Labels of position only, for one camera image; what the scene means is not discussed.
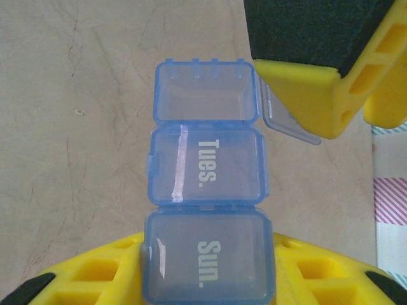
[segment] open lid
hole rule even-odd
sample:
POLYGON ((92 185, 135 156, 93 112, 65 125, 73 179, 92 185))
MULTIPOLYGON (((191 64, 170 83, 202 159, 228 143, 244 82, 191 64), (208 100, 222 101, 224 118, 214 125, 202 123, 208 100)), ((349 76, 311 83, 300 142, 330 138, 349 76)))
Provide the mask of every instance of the open lid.
POLYGON ((146 219, 143 295, 151 304, 268 304, 271 222, 254 207, 159 208, 146 219))
POLYGON ((155 75, 154 119, 166 122, 255 122, 258 118, 253 66, 236 62, 166 60, 155 75))
POLYGON ((269 128, 314 145, 321 142, 297 123, 242 58, 236 62, 168 59, 156 68, 153 116, 159 125, 251 124, 260 109, 269 128))

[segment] yellow foam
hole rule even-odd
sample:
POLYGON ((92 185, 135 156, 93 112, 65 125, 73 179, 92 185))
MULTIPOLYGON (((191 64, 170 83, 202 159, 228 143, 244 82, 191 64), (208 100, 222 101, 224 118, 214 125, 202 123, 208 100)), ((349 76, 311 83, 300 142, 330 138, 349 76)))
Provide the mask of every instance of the yellow foam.
MULTIPOLYGON (((142 305, 142 233, 93 249, 42 273, 56 278, 30 305, 142 305)), ((274 234, 277 295, 273 305, 391 305, 364 274, 383 271, 274 234)))
POLYGON ((393 128, 407 120, 406 49, 407 0, 395 0, 344 78, 330 67, 270 60, 254 67, 305 130, 333 139, 368 99, 368 123, 393 128))

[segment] blue plastic pill box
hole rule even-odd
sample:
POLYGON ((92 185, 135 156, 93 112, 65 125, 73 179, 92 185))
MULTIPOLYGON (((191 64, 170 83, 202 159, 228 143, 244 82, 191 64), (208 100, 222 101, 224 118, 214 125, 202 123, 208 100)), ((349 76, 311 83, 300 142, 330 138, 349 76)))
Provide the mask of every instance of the blue plastic pill box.
POLYGON ((156 69, 143 295, 151 304, 267 304, 275 294, 258 79, 251 64, 156 69))
POLYGON ((253 205, 268 195, 251 64, 173 62, 156 69, 148 196, 157 205, 253 205))
POLYGON ((258 209, 160 208, 146 221, 143 294, 151 304, 268 304, 271 222, 258 209))

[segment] beige countertop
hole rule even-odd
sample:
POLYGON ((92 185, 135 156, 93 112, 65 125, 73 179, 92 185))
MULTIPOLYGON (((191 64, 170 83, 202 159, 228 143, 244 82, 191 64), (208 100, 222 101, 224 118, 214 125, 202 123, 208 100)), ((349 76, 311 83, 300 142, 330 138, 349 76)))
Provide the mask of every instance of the beige countertop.
MULTIPOLYGON (((250 60, 242 1, 0 4, 0 298, 40 270, 142 231, 156 65, 250 60)), ((275 231, 375 264, 371 133, 311 146, 259 124, 275 231)))

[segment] pill box compartment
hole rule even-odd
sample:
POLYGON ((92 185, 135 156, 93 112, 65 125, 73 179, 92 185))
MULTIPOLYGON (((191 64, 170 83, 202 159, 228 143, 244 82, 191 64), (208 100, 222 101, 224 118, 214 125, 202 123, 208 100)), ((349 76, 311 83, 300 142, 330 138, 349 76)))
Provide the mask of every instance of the pill box compartment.
POLYGON ((152 304, 267 304, 271 223, 254 207, 160 208, 146 219, 143 293, 152 304))
POLYGON ((148 162, 150 200, 157 205, 259 203, 268 194, 263 142, 248 126, 157 129, 148 162))

